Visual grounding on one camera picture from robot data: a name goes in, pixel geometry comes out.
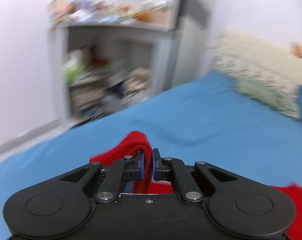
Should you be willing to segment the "red knit garment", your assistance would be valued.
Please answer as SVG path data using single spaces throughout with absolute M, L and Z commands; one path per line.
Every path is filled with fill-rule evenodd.
M 143 180 L 133 183 L 133 192 L 146 194 L 173 193 L 170 184 L 152 181 L 152 147 L 147 136 L 142 132 L 130 132 L 117 146 L 107 152 L 90 157 L 89 161 L 100 162 L 104 166 L 109 166 L 115 160 L 126 155 L 135 157 L 139 151 L 144 152 L 146 167 L 144 168 Z M 275 187 L 275 189 L 287 194 L 296 207 L 296 217 L 288 231 L 288 236 L 291 239 L 302 239 L 302 187 L 297 184 L 290 184 L 287 187 Z

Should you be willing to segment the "white shelf unit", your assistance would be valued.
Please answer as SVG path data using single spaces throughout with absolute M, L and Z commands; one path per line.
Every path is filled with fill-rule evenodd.
M 52 67 L 62 123 L 114 113 L 160 94 L 180 0 L 52 0 Z

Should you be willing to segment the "blue bed sheet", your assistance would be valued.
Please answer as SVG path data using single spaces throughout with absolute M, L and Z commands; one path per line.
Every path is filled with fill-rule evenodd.
M 237 94 L 231 79 L 214 72 L 1 162 L 0 239 L 10 236 L 2 208 L 12 194 L 86 164 L 132 131 L 144 133 L 163 157 L 302 187 L 302 122 Z

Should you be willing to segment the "white wardrobe cabinet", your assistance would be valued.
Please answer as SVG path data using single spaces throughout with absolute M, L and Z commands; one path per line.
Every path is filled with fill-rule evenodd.
M 195 79 L 207 43 L 215 0 L 178 0 L 167 74 L 173 88 Z

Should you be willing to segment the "cream patterned pillow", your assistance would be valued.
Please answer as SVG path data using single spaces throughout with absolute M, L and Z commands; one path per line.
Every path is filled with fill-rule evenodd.
M 252 35 L 225 30 L 218 40 L 212 67 L 235 79 L 245 77 L 296 99 L 302 85 L 302 59 Z

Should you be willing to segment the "green pillow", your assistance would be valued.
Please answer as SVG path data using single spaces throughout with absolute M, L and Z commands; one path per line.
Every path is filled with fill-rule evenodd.
M 235 83 L 235 88 L 239 94 L 258 101 L 289 118 L 298 119 L 300 117 L 300 109 L 290 96 L 280 93 L 265 83 L 251 79 L 238 78 Z

